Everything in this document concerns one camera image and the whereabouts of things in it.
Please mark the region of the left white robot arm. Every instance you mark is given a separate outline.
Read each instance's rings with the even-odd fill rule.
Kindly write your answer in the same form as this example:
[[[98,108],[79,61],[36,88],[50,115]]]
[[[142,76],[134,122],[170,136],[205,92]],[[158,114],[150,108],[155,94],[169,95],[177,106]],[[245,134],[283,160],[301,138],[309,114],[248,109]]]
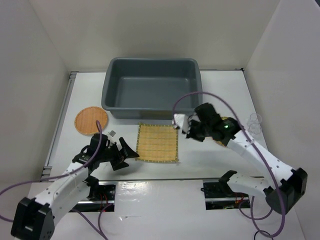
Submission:
[[[121,148],[108,135],[96,133],[90,143],[72,159],[63,177],[32,198],[19,201],[10,234],[20,240],[49,240],[56,225],[78,202],[94,200],[100,193],[99,180],[92,176],[101,163],[114,171],[128,167],[126,159],[138,158],[123,137]]]

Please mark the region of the green-rimmed round bamboo tray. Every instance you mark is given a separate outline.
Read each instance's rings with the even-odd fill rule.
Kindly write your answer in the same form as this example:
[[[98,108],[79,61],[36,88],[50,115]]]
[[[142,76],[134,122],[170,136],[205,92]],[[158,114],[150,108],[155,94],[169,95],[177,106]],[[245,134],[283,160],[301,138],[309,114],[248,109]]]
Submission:
[[[227,147],[230,140],[235,138],[235,134],[238,132],[237,122],[232,117],[222,117],[216,128],[217,136],[212,138],[218,145]]]

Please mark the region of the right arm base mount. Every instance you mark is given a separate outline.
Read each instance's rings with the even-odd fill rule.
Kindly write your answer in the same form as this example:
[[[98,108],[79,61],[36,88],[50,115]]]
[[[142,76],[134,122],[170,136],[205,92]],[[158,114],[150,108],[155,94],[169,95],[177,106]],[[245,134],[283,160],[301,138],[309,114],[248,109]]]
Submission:
[[[203,192],[206,210],[230,210],[239,207],[249,209],[250,198],[241,192],[225,193],[218,179],[205,179],[200,188]]]

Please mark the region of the orange round woven tray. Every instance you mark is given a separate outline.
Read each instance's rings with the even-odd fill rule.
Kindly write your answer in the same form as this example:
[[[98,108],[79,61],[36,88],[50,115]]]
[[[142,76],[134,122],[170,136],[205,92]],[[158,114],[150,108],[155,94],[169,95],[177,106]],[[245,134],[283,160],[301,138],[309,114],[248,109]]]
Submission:
[[[107,112],[98,106],[90,106],[82,109],[75,117],[75,129],[83,135],[93,135],[98,133],[96,121],[99,121],[103,130],[108,124]]]

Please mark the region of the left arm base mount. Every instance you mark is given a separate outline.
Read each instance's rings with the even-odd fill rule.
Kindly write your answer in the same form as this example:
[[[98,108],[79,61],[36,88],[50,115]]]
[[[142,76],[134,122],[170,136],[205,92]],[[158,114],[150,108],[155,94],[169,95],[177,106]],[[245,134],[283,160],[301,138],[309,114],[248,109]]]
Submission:
[[[114,212],[116,197],[116,183],[100,181],[93,196],[79,201],[73,210],[82,213],[88,212]]]

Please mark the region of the square bamboo mat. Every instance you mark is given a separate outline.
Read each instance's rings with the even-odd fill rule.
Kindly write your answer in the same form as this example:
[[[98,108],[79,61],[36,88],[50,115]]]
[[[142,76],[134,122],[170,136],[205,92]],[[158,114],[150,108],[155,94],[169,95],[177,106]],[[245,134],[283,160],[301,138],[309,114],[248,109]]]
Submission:
[[[171,125],[140,123],[138,126],[137,161],[148,163],[177,163],[178,131]]]

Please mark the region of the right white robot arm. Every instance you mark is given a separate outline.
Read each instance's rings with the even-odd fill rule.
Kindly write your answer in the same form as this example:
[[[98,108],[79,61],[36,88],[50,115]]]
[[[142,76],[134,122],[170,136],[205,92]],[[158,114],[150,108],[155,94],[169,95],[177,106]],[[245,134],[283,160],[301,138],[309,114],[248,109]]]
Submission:
[[[265,198],[270,208],[278,214],[287,214],[306,192],[308,174],[302,168],[294,169],[282,162],[259,144],[234,118],[222,118],[212,104],[195,108],[197,120],[184,117],[182,133],[186,138],[203,142],[212,138],[234,151],[252,164],[262,179],[229,170],[219,178],[219,191],[229,197],[233,193],[246,193]]]

